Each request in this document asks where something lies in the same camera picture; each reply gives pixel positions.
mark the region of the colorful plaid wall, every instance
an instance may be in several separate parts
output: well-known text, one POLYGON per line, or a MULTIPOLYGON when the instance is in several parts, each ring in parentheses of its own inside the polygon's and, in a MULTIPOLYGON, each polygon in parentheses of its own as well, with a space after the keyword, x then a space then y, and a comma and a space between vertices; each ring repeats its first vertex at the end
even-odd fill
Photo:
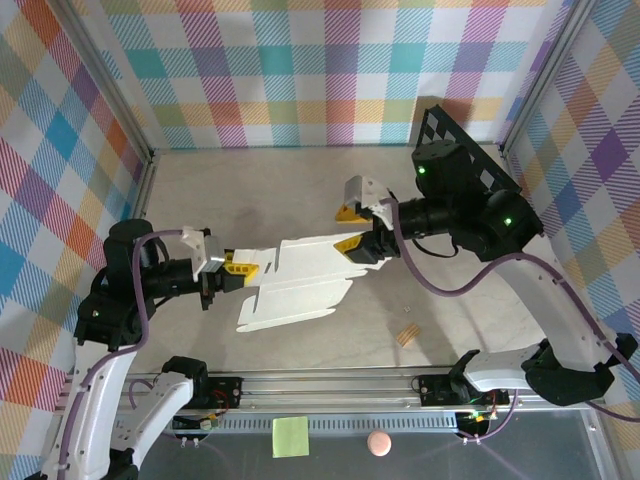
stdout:
POLYGON ((0 12, 0 479, 36 471, 76 308, 142 163, 44 0, 0 12))
MULTIPOLYGON (((598 315, 640 338, 640 2, 602 0, 513 149, 520 184, 598 315)), ((640 368, 640 355, 632 358, 640 368)), ((640 386, 607 398, 640 415, 640 386)), ((640 475, 640 426, 615 422, 640 475)))
POLYGON ((511 108, 509 109, 509 113, 507 114, 507 119, 502 125, 500 129, 500 133, 498 134, 497 143, 504 143, 509 130, 513 126, 513 122, 515 122, 516 117, 520 113, 520 109, 524 100, 529 95, 536 78, 538 77, 540 70, 544 67, 545 62, 547 60, 547 56, 551 52, 551 47, 560 33, 562 27, 564 26, 565 21, 571 11, 571 7, 575 4, 576 0, 563 0, 562 6, 558 9, 556 16, 551 24, 551 28, 547 32, 547 35, 540 46, 540 50, 536 54, 534 61, 531 63, 529 67, 529 71, 524 78, 524 81, 520 85, 520 90, 518 90, 518 94, 516 95, 515 100, 511 104, 511 108))
POLYGON ((417 97, 488 140, 546 4, 74 1, 161 148, 407 143, 417 97))

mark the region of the purple cable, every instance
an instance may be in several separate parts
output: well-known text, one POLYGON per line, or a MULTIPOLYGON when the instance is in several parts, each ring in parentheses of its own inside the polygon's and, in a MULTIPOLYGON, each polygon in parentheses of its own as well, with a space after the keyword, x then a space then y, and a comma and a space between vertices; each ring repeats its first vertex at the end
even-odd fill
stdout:
POLYGON ((137 408, 137 405, 135 399, 133 398, 133 387, 138 383, 149 388, 149 390, 153 388, 153 384, 151 382, 148 382, 147 380, 144 380, 142 378, 136 378, 135 380, 131 381, 131 383, 129 384, 129 403, 131 404, 131 408, 133 408, 134 410, 137 408))
MULTIPOLYGON (((391 206, 392 222, 393 222, 393 225, 396 226, 393 229, 393 235, 396 239, 396 243, 398 244, 398 248, 400 249, 400 255, 404 259, 404 263, 407 265, 407 268, 413 274, 416 280, 418 280, 420 285, 422 285, 429 292, 434 293, 436 295, 440 295, 442 297, 458 297, 472 290, 487 275, 489 275, 489 273, 491 273, 493 270, 495 270, 497 267, 499 267, 503 263, 509 262, 511 260, 526 260, 528 262, 531 262, 537 265, 538 267, 542 268, 547 273, 549 273, 549 275, 551 275, 553 279, 558 282, 558 285, 560 285, 564 289, 564 291, 567 293, 571 301, 575 304, 576 308, 580 311, 580 314, 583 316, 584 320, 587 322, 589 327, 591 327, 591 330, 593 330, 593 333, 598 338, 598 340, 602 342, 602 344, 605 346, 607 350, 609 350, 609 352, 611 352, 611 355, 613 355, 622 365, 624 365, 624 367, 629 371, 629 373, 631 373, 631 375, 633 376, 633 378, 635 378, 638 384, 640 384, 640 372, 638 372, 638 370, 631 364, 631 362, 629 362, 629 360, 627 360, 611 344, 611 342, 607 339, 607 336, 605 335, 605 333, 600 328, 600 325, 598 325, 598 322, 596 321, 596 319, 593 318, 593 316, 589 312, 589 309, 584 304, 582 299, 578 296, 576 291, 573 288, 571 288, 571 285, 569 285, 569 283, 564 279, 562 274, 558 272, 555 268, 553 268, 551 265, 549 265, 547 262, 536 257, 535 255, 529 255, 528 253, 524 253, 524 252, 511 253, 509 255, 504 255, 503 257, 500 257, 499 259, 491 262, 489 265, 487 265, 482 270, 480 270, 480 272, 475 277, 473 277, 473 279, 466 285, 456 290, 443 290, 441 288, 436 287, 434 284, 429 282, 429 280, 427 280, 424 277, 424 275, 422 275, 422 273, 416 266, 415 262, 411 258, 411 255, 409 255, 409 250, 407 249, 407 245, 405 244, 404 239, 402 238, 402 232, 400 231, 400 211, 398 208, 398 202, 393 198, 385 198, 380 201, 380 204, 391 206)), ((595 405, 591 402, 586 402, 586 403, 589 406, 595 405)), ((614 414, 614 412, 610 412, 609 410, 604 409, 602 407, 596 408, 596 410, 602 413, 605 413, 606 415, 609 415, 618 420, 625 420, 628 422, 640 423, 640 418, 625 417, 617 413, 614 414)))
MULTIPOLYGON (((102 367, 104 367, 107 362, 113 360, 114 358, 121 357, 122 355, 127 355, 129 353, 134 353, 140 350, 149 340, 149 317, 147 316, 147 307, 144 303, 144 292, 142 290, 142 273, 140 272, 140 257, 142 246, 147 243, 149 240, 163 237, 167 235, 181 235, 182 230, 163 230, 160 232, 151 232, 146 235, 143 235, 138 239, 136 245, 133 249, 133 260, 131 262, 132 270, 133 270, 133 289, 136 295, 136 304, 138 307, 138 315, 140 316, 140 325, 142 327, 142 336, 140 337, 140 341, 136 343, 134 346, 129 348, 124 348, 122 350, 118 350, 116 352, 111 352, 100 360, 96 362, 96 364, 89 369, 87 375, 84 377, 82 382, 80 382, 79 387, 83 390, 86 390, 91 385, 91 380, 96 376, 98 371, 102 367)), ((84 398, 84 391, 78 392, 78 394, 73 399, 73 403, 71 404, 71 408, 69 409, 69 415, 67 417, 67 422, 64 425, 64 430, 62 432, 62 439, 60 440, 60 456, 58 457, 58 465, 66 465, 67 457, 69 455, 69 443, 71 443, 71 433, 73 432, 73 425, 75 424, 76 417, 78 416, 78 410, 80 410, 80 404, 82 403, 82 399, 84 398)), ((66 468, 58 470, 58 480, 64 480, 66 476, 66 468)))
POLYGON ((600 405, 593 402, 584 402, 589 405, 594 410, 598 410, 599 412, 604 413, 605 415, 609 415, 616 420, 622 420, 623 422, 631 422, 631 423, 640 423, 640 418, 627 417, 626 415, 620 415, 619 413, 612 412, 611 410, 607 410, 606 408, 601 407, 600 405))

